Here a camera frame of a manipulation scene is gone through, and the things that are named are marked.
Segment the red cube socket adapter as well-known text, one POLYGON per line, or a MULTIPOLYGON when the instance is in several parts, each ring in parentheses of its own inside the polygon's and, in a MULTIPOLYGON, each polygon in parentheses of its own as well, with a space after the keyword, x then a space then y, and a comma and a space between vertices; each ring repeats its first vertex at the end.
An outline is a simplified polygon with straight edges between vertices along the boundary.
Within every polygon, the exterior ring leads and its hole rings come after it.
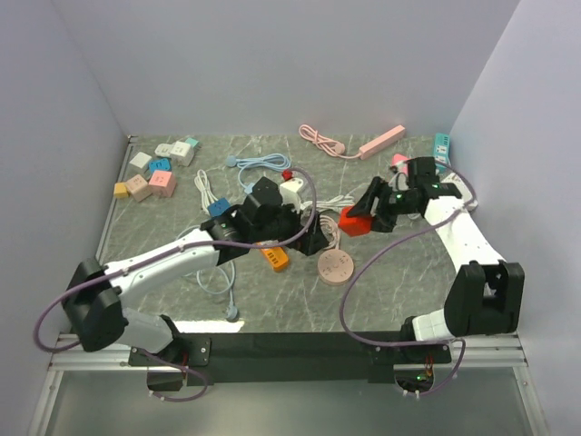
POLYGON ((349 237, 361 236, 371 232, 373 218, 370 215, 349 216, 351 206, 340 212, 338 227, 349 237))

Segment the pink round power strip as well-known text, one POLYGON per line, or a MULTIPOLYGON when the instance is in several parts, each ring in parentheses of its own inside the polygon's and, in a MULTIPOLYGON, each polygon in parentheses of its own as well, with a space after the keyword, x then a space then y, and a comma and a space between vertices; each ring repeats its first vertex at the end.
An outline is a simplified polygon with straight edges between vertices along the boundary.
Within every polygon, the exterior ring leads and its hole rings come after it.
POLYGON ((330 237, 328 247, 319 256, 317 268, 320 279, 328 285, 339 286, 349 281, 355 271, 352 257, 340 248, 340 229, 328 215, 320 217, 321 230, 330 237))

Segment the orange power strip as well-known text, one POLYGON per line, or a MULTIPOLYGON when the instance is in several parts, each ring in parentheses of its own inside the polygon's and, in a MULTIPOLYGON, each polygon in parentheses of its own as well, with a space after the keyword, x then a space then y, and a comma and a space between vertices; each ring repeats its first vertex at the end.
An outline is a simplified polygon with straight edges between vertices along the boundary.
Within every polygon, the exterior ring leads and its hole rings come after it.
POLYGON ((290 258, 280 247, 265 248, 266 242, 260 243, 260 252, 269 266, 276 273, 284 271, 290 265, 290 258))

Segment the pink cube socket adapter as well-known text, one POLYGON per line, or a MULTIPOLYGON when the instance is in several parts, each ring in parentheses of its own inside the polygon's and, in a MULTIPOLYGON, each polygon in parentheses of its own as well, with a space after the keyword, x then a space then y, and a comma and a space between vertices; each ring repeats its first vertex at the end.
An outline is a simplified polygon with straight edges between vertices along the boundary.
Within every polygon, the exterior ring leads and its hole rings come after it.
POLYGON ((167 198, 172 197, 176 184, 174 173, 164 170, 155 170, 148 183, 152 194, 167 198))

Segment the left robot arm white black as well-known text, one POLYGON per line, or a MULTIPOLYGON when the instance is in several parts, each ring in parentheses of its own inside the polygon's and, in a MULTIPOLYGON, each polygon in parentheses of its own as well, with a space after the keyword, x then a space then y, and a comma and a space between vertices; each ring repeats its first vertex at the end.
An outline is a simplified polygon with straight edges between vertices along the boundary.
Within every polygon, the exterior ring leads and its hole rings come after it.
POLYGON ((120 343, 148 351, 162 365, 181 356, 179 332, 164 315, 148 315, 131 304, 149 291, 188 273, 220 266, 247 254, 256 243, 277 242, 310 256, 329 244, 317 212, 305 215, 297 201, 263 177, 241 204, 212 216, 177 240, 148 253, 101 265, 80 263, 63 308, 86 352, 120 343))

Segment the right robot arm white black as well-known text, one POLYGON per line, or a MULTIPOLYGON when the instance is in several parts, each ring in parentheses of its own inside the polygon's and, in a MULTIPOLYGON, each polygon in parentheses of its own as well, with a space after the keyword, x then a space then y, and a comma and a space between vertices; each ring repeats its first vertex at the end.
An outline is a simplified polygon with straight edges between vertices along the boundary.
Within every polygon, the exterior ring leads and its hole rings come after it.
POLYGON ((401 215, 418 214, 448 252, 456 278, 444 306, 412 316, 392 344, 408 362, 419 362, 430 344, 473 335, 498 335, 517 330, 525 284, 519 263, 510 263, 486 240, 469 206, 453 183, 441 181, 438 161, 422 156, 407 160, 407 189, 399 191, 379 176, 351 207, 341 211, 339 228, 349 236, 390 233, 401 215))

